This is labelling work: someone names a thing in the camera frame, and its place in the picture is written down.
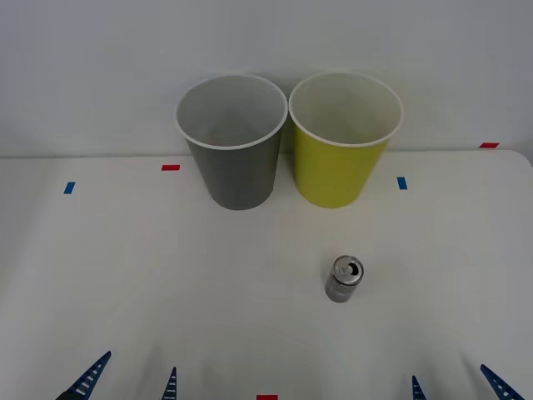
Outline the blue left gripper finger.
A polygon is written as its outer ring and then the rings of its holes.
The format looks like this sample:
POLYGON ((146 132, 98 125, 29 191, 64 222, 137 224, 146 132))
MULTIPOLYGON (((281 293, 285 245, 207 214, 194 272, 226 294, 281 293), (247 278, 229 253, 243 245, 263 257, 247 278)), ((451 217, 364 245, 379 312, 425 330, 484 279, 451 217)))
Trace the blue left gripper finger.
POLYGON ((112 352, 106 352, 73 385, 62 392, 57 400, 88 400, 111 357, 112 352))
POLYGON ((167 380, 162 400, 177 400, 177 369, 175 367, 167 380))

